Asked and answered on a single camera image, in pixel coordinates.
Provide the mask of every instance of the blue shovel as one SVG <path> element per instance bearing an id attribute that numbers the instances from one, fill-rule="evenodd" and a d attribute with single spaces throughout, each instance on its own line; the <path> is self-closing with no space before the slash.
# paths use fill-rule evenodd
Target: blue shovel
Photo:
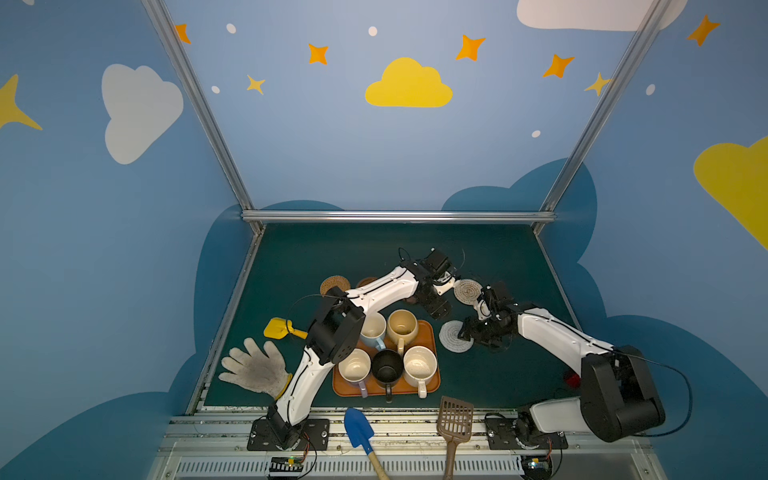
<path id="1" fill-rule="evenodd" d="M 371 442 L 368 441 L 373 437 L 373 429 L 366 416 L 358 409 L 347 409 L 344 414 L 344 428 L 353 447 L 362 445 L 362 449 L 368 454 L 368 459 L 371 461 L 373 469 L 376 470 L 379 480 L 389 480 L 389 476 L 384 472 L 382 464 L 379 463 L 379 459 L 371 447 Z"/>

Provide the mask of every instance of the brown litter scoop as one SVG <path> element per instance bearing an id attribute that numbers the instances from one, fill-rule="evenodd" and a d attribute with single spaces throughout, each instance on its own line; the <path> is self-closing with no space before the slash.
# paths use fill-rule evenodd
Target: brown litter scoop
<path id="1" fill-rule="evenodd" d="M 440 413 L 437 415 L 437 433 L 448 442 L 443 480 L 453 480 L 453 461 L 459 443 L 469 442 L 472 436 L 472 414 L 475 406 L 471 403 L 444 396 L 440 399 Z"/>

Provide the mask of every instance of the yellow toy shovel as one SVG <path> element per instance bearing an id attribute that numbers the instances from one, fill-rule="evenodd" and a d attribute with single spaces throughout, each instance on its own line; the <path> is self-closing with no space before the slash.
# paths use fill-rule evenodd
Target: yellow toy shovel
<path id="1" fill-rule="evenodd" d="M 264 336 L 268 339 L 282 339 L 288 334 L 298 336 L 301 339 L 306 339 L 306 332 L 296 330 L 293 328 L 293 322 L 286 319 L 275 317 L 270 320 L 264 329 Z"/>

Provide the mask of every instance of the black mug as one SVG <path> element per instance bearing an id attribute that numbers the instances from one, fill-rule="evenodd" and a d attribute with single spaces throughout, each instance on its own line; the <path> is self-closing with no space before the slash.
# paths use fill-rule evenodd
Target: black mug
<path id="1" fill-rule="evenodd" d="M 405 369 L 402 357 L 395 350 L 384 349 L 375 354 L 371 360 L 371 373 L 373 378 L 386 389 L 387 403 L 392 403 L 392 386 L 400 380 Z"/>

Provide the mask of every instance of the yellow mug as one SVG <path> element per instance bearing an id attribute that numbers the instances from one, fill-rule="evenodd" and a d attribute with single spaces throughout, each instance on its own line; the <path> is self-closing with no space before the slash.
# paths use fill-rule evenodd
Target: yellow mug
<path id="1" fill-rule="evenodd" d="M 386 334 L 395 345 L 400 356 L 419 334 L 419 321 L 408 310 L 395 310 L 386 322 Z"/>

